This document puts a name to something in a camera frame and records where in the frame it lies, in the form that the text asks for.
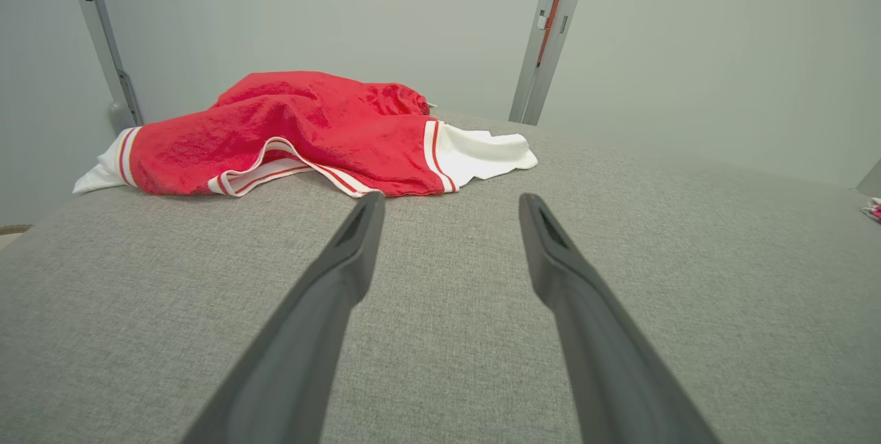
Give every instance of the gray upholstered table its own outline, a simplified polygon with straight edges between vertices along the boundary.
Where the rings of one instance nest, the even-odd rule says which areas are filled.
[[[881,225],[863,196],[438,117],[519,131],[539,165],[388,200],[324,441],[579,441],[526,272],[528,191],[724,441],[878,442]],[[316,173],[242,199],[73,200],[0,252],[0,441],[176,441],[352,205]]]

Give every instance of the gray wall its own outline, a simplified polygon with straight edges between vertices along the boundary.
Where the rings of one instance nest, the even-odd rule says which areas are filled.
[[[872,170],[866,174],[866,177],[856,188],[867,196],[881,198],[881,160],[872,167]]]
[[[200,111],[245,74],[396,81],[507,118],[538,0],[107,0],[145,120]]]
[[[0,0],[0,225],[36,224],[114,139],[76,0]]]
[[[881,158],[881,0],[579,0],[539,125],[855,187]]]

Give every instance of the red and white towel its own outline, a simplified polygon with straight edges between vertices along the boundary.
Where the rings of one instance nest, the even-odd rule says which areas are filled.
[[[520,134],[449,126],[402,84],[260,73],[206,111],[126,129],[73,193],[128,184],[154,194],[243,196],[275,178],[318,171],[356,198],[440,194],[537,163]]]

